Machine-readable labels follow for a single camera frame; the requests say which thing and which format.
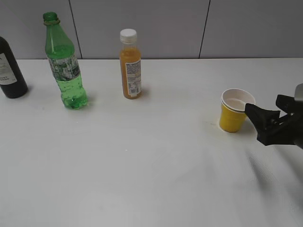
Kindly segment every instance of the bottle label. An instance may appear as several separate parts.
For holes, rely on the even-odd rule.
[[[141,92],[141,59],[125,63],[128,95],[137,96]]]
[[[73,54],[71,57],[63,59],[48,58],[53,72],[53,77],[60,81],[69,81],[75,79],[80,74],[78,60]]]
[[[17,82],[17,78],[11,70],[9,61],[6,59],[5,54],[0,54],[0,85],[8,85]]]

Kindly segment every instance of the orange juice bottle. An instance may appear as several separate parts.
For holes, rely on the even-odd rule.
[[[122,87],[125,98],[135,99],[141,95],[141,53],[137,48],[137,32],[124,29],[120,32],[123,43],[120,52]]]

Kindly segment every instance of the plastic bottle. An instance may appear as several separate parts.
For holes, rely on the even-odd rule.
[[[62,30],[56,13],[44,13],[43,18],[47,27],[45,52],[61,90],[61,99],[66,107],[79,109],[87,104],[87,97],[74,45]]]
[[[0,37],[0,87],[7,98],[18,98],[27,92],[27,84],[13,52],[2,37]]]
[[[141,53],[137,48],[137,32],[124,29],[120,32],[123,43],[120,52],[122,87],[125,98],[135,99],[141,95]]]

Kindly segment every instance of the bottle cap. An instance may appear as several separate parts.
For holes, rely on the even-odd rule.
[[[133,44],[137,42],[137,32],[134,29],[123,29],[120,32],[120,40],[124,44]]]

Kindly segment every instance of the cup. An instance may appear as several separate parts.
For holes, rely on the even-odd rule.
[[[245,104],[256,104],[251,93],[241,89],[228,89],[221,96],[221,118],[219,125],[227,132],[237,132],[243,125]]]

